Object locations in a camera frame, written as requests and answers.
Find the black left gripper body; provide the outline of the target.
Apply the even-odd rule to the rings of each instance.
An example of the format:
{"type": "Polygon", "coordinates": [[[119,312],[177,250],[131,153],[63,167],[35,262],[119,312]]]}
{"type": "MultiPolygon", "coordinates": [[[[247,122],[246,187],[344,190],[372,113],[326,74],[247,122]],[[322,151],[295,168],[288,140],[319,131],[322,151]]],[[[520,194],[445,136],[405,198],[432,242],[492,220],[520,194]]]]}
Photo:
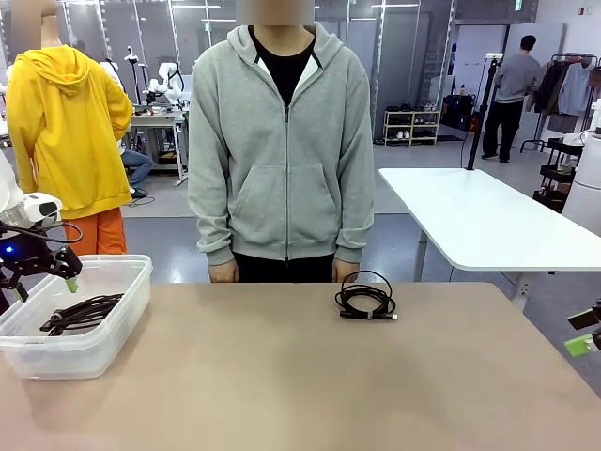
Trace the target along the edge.
{"type": "Polygon", "coordinates": [[[45,232],[1,224],[1,267],[17,277],[57,275],[54,253],[45,232]]]}

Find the person's right hand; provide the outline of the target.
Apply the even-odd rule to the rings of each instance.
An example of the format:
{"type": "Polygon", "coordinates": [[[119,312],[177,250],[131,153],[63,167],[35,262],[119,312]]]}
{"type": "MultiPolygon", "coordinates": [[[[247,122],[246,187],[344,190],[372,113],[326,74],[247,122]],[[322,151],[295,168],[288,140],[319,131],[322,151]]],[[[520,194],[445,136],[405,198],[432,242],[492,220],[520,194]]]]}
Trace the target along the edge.
{"type": "Polygon", "coordinates": [[[209,265],[208,276],[211,283],[237,283],[239,268],[235,259],[221,265],[209,265]]]}

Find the person's left hand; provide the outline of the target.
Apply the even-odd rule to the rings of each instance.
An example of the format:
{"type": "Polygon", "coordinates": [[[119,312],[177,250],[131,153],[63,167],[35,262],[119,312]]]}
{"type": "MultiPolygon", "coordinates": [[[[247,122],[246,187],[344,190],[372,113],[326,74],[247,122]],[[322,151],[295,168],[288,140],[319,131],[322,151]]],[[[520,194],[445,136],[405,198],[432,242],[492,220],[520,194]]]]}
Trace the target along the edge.
{"type": "Polygon", "coordinates": [[[334,283],[354,283],[359,271],[359,263],[349,263],[335,258],[332,262],[332,281],[334,283]]]}

